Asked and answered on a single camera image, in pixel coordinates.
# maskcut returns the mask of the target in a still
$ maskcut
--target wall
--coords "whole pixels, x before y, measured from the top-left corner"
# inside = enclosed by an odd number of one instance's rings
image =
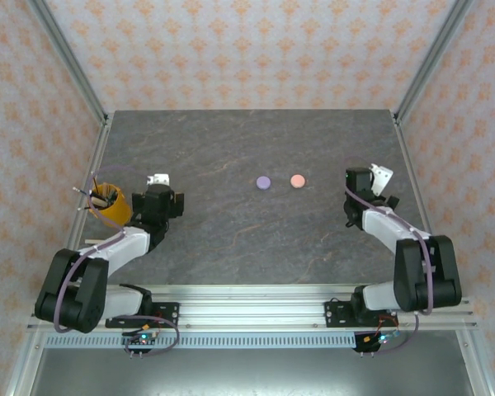
[[[495,369],[495,0],[475,0],[403,125],[435,230],[450,235]]]
[[[454,0],[49,0],[107,111],[395,109]]]
[[[98,125],[25,0],[0,1],[0,394]]]

